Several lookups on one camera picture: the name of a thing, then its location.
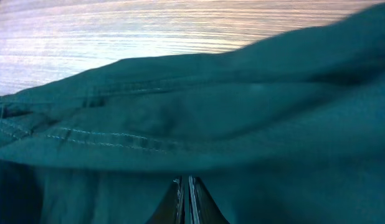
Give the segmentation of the black shorts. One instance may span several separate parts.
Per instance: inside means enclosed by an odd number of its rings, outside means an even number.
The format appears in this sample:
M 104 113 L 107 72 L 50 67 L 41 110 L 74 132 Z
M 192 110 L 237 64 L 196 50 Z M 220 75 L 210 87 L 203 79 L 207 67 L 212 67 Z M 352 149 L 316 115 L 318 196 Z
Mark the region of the black shorts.
M 0 96 L 0 223 L 146 223 L 177 176 L 229 223 L 385 223 L 385 2 Z

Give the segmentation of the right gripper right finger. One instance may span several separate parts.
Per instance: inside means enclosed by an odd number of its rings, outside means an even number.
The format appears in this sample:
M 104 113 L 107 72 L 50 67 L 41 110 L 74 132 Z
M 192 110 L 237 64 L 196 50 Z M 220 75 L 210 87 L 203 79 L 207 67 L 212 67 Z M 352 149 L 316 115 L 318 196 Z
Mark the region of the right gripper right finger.
M 188 189 L 191 224 L 230 224 L 201 178 L 189 176 Z

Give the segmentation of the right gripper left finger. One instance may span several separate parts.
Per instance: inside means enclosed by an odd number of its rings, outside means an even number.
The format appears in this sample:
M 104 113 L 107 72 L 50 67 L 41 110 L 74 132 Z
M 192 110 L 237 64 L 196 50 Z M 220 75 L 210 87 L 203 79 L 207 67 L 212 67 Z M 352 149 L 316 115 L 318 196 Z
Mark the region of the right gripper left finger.
M 184 224 L 184 183 L 181 176 L 173 179 L 146 224 Z

